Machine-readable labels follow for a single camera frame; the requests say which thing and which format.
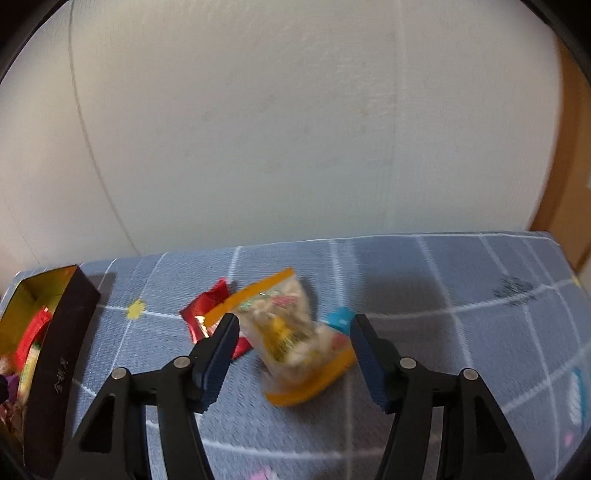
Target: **open box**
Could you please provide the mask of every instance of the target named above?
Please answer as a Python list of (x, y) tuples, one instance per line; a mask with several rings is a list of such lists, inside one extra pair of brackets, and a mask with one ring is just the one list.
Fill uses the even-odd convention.
[(74, 367), (99, 297), (78, 266), (56, 268), (22, 280), (0, 319), (0, 355), (12, 355), (35, 314), (44, 306), (53, 314), (23, 423), (25, 466), (43, 478), (53, 476), (61, 457)]

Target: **purple object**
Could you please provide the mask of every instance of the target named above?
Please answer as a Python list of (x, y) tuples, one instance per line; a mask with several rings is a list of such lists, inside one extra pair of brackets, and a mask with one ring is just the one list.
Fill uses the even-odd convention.
[(8, 380), (4, 375), (0, 375), (0, 404), (8, 400)]
[(8, 401), (10, 403), (16, 403), (19, 377), (17, 374), (8, 375), (6, 380), (8, 382)]

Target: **red candy wrapper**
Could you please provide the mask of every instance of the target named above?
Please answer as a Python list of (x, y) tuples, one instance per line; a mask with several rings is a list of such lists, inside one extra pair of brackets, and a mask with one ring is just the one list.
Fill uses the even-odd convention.
[(21, 341), (18, 343), (17, 351), (14, 352), (14, 364), (19, 372), (25, 365), (31, 345), (40, 336), (43, 327), (49, 323), (51, 317), (51, 312), (47, 307), (43, 307), (33, 316), (31, 323), (29, 323)]
[[(209, 310), (212, 310), (214, 307), (221, 304), (229, 296), (230, 292), (228, 291), (226, 279), (220, 278), (211, 290), (203, 292), (179, 312), (184, 321), (187, 322), (193, 343), (197, 343), (199, 340), (209, 337), (215, 331), (217, 324), (210, 329), (207, 329), (203, 324), (203, 318)], [(232, 355), (232, 360), (245, 354), (251, 348), (252, 346), (248, 340), (241, 336), (238, 339), (238, 344)]]

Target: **metal screw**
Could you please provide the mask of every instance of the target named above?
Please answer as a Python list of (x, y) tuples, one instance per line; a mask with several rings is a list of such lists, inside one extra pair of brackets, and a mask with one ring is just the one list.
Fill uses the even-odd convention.
[(188, 356), (178, 356), (173, 363), (176, 368), (185, 368), (191, 364), (191, 359)]
[(476, 380), (478, 378), (478, 372), (476, 370), (473, 370), (471, 368), (466, 368), (464, 370), (464, 378), (466, 380)]
[(403, 356), (400, 359), (400, 366), (402, 368), (406, 368), (407, 370), (412, 370), (417, 366), (417, 361), (414, 358), (410, 358), (409, 356)]
[(127, 375), (127, 370), (123, 367), (115, 368), (115, 370), (113, 370), (111, 372), (111, 376), (115, 380), (119, 380), (119, 379), (123, 378), (125, 375)]

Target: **clear plastic bag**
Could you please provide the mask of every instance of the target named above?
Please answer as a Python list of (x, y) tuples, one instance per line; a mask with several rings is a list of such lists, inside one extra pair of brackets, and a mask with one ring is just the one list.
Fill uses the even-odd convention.
[(344, 335), (311, 319), (308, 297), (295, 272), (232, 313), (270, 374), (285, 386), (306, 381), (347, 344)]
[(291, 406), (317, 395), (355, 361), (349, 337), (310, 317), (306, 292), (286, 268), (235, 293), (204, 317), (211, 327), (231, 312), (261, 357), (263, 392)]

